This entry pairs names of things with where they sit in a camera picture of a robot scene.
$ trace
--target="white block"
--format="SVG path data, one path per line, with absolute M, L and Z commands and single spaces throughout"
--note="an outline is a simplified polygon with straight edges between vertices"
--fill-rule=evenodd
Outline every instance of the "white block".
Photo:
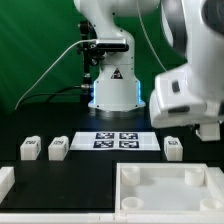
M 48 147 L 49 160 L 63 161 L 69 150 L 68 137 L 62 136 L 54 138 Z
M 219 123 L 200 124 L 199 130 L 196 130 L 196 135 L 203 141 L 219 141 L 220 126 Z
M 41 151 L 39 136 L 28 137 L 20 147 L 21 160 L 36 160 Z
M 178 138 L 166 137 L 164 139 L 164 152 L 168 161 L 183 160 L 183 147 Z
M 14 168 L 2 167 L 0 169 L 0 204 L 15 183 Z

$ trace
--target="small white box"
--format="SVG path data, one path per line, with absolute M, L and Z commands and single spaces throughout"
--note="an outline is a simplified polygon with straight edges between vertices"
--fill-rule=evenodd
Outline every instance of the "small white box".
M 166 137 L 164 139 L 164 152 L 168 161 L 183 160 L 183 147 L 178 138 Z
M 28 137 L 20 147 L 21 160 L 36 160 L 41 151 L 39 136 Z
M 49 160 L 63 161 L 69 149 L 68 137 L 54 138 L 48 147 Z
M 15 183 L 14 168 L 2 167 L 0 169 L 0 204 Z

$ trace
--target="white plastic tray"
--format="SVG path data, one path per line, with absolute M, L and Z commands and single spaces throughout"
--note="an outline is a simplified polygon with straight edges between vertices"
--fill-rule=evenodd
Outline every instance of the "white plastic tray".
M 224 214 L 221 175 L 204 164 L 118 164 L 116 213 Z

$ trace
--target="blue led light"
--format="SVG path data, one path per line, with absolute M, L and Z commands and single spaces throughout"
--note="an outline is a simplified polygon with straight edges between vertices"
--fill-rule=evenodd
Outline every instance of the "blue led light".
M 93 104 L 96 104 L 96 81 L 93 84 Z
M 141 103 L 142 102 L 142 97 L 141 97 L 141 91 L 142 88 L 141 88 L 141 83 L 138 81 L 138 103 Z

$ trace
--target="warning sticker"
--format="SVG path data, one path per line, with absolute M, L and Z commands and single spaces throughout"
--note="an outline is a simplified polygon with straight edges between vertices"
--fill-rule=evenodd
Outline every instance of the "warning sticker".
M 111 76 L 111 79 L 123 79 L 120 70 L 117 68 L 114 74 Z

